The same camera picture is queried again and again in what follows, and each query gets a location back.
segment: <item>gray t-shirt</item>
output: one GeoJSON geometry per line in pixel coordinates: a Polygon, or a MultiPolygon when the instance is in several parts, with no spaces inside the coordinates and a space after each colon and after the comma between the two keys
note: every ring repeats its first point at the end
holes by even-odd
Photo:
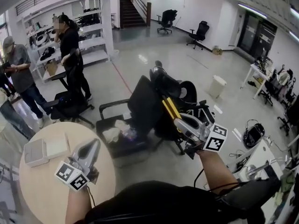
{"type": "MultiPolygon", "coordinates": [[[[28,56],[26,47],[21,44],[16,44],[12,54],[7,56],[7,60],[10,64],[14,65],[22,65],[24,63],[28,64],[31,63],[30,58],[28,56]]],[[[33,83],[33,77],[29,70],[23,69],[16,73],[11,74],[11,79],[14,83],[14,87],[18,93],[24,92],[28,89],[33,83]]]]}

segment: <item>floor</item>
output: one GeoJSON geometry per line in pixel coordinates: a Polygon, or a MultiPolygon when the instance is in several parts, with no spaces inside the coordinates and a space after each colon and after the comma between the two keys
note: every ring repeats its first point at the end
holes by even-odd
{"type": "MultiPolygon", "coordinates": [[[[238,149],[246,151],[245,146],[232,130],[236,128],[243,133],[249,119],[257,119],[261,122],[266,135],[270,135],[282,150],[286,149],[286,145],[292,140],[292,134],[286,137],[285,133],[279,130],[281,122],[277,120],[277,116],[283,116],[284,110],[278,102],[274,101],[274,106],[271,107],[269,104],[264,104],[262,97],[254,100],[256,89],[249,85],[240,90],[242,81],[249,70],[249,62],[234,52],[224,52],[221,56],[216,56],[207,50],[202,51],[199,48],[194,50],[183,42],[147,44],[134,49],[122,49],[114,57],[113,62],[97,63],[85,67],[84,74],[93,95],[91,103],[96,109],[86,111],[83,116],[95,123],[100,119],[98,107],[101,104],[129,98],[140,76],[149,77],[149,70],[154,67],[156,60],[162,62],[164,69],[173,78],[192,81],[197,89],[198,100],[207,100],[210,109],[214,110],[214,105],[216,105],[222,111],[220,114],[217,111],[219,109],[214,110],[216,122],[230,131],[220,153],[225,163],[230,163],[235,159],[229,157],[230,153],[236,153],[238,149]],[[218,75],[227,82],[223,93],[216,100],[207,93],[213,75],[218,75]]],[[[56,93],[65,90],[59,81],[49,81],[46,84],[37,81],[36,84],[48,101],[53,100],[56,93]]],[[[19,101],[14,106],[28,125],[38,131],[36,116],[32,114],[27,105],[19,101]]],[[[104,116],[112,117],[126,111],[128,109],[125,105],[115,106],[106,109],[104,116]]],[[[153,134],[151,134],[151,139],[153,143],[157,141],[153,134]]],[[[271,146],[271,150],[276,157],[284,155],[276,146],[271,146]]],[[[0,162],[6,162],[17,168],[19,160],[20,155],[8,147],[0,146],[0,162]]],[[[195,177],[202,169],[198,157],[191,160],[187,155],[178,155],[178,148],[171,142],[162,143],[156,152],[145,152],[138,156],[115,160],[115,165],[117,166],[116,193],[133,183],[146,180],[159,180],[178,186],[193,185],[195,177]]],[[[198,179],[197,187],[206,188],[205,184],[206,178],[202,175],[198,179]]],[[[17,214],[11,212],[11,217],[14,216],[14,219],[18,220],[17,223],[39,223],[22,199],[18,177],[11,181],[11,186],[7,182],[0,183],[0,204],[3,201],[14,202],[13,207],[17,214]]]]}

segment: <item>window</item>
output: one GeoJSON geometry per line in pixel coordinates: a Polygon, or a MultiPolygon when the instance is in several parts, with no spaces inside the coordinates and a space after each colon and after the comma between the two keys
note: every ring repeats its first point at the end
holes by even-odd
{"type": "Polygon", "coordinates": [[[7,24],[5,22],[5,15],[1,14],[0,15],[0,64],[3,63],[3,57],[4,57],[2,44],[4,39],[7,36],[8,36],[8,31],[7,31],[7,24]]]}

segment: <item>ceiling light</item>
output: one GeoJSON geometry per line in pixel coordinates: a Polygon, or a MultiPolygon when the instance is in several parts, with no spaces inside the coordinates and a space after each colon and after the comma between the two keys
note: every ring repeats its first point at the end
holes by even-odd
{"type": "Polygon", "coordinates": [[[290,35],[291,35],[292,37],[294,37],[294,38],[299,42],[299,38],[296,37],[295,34],[294,34],[293,32],[290,31],[290,35]]]}
{"type": "Polygon", "coordinates": [[[291,13],[299,19],[299,13],[295,9],[291,8],[291,13]]]}
{"type": "Polygon", "coordinates": [[[247,9],[247,10],[251,11],[251,12],[253,12],[253,13],[254,13],[254,14],[256,14],[256,15],[259,15],[259,16],[261,16],[261,17],[262,17],[262,18],[264,18],[264,19],[267,19],[267,17],[266,17],[265,15],[263,15],[263,14],[259,13],[259,12],[258,12],[258,11],[256,11],[256,10],[253,10],[253,9],[251,9],[251,8],[249,8],[249,7],[246,7],[246,6],[242,5],[242,4],[239,4],[239,6],[241,6],[241,7],[245,8],[245,9],[247,9]]]}

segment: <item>woman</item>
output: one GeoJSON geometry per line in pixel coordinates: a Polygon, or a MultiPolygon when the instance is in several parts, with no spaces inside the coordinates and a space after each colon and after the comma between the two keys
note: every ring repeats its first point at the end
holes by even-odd
{"type": "Polygon", "coordinates": [[[35,132],[29,128],[23,118],[14,110],[3,89],[0,89],[0,113],[26,139],[30,140],[35,135],[35,132]]]}
{"type": "Polygon", "coordinates": [[[54,28],[56,30],[54,41],[61,41],[61,64],[65,68],[68,86],[71,90],[78,90],[79,92],[81,92],[82,88],[85,92],[86,100],[89,101],[92,99],[92,95],[88,82],[83,75],[83,59],[79,50],[77,24],[63,14],[54,22],[54,28]]]}

